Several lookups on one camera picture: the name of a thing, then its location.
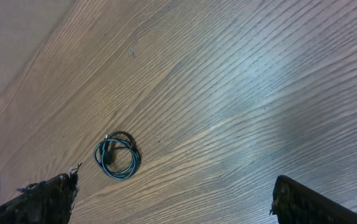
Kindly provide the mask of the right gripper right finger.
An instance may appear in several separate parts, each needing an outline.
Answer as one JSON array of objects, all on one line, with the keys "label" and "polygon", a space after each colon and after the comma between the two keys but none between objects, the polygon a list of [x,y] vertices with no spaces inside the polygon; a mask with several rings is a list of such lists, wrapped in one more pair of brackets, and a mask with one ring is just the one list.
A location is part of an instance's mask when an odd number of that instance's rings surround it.
[{"label": "right gripper right finger", "polygon": [[276,179],[270,214],[280,224],[357,224],[357,213],[286,175]]}]

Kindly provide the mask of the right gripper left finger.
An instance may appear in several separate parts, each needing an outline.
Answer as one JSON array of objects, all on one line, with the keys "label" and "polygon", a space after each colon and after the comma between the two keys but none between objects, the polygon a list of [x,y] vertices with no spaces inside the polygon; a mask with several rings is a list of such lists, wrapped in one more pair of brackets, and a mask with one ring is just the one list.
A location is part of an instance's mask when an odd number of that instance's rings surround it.
[{"label": "right gripper left finger", "polygon": [[21,193],[18,197],[0,205],[0,224],[68,223],[79,192],[81,165],[78,163],[68,173],[18,189]]}]

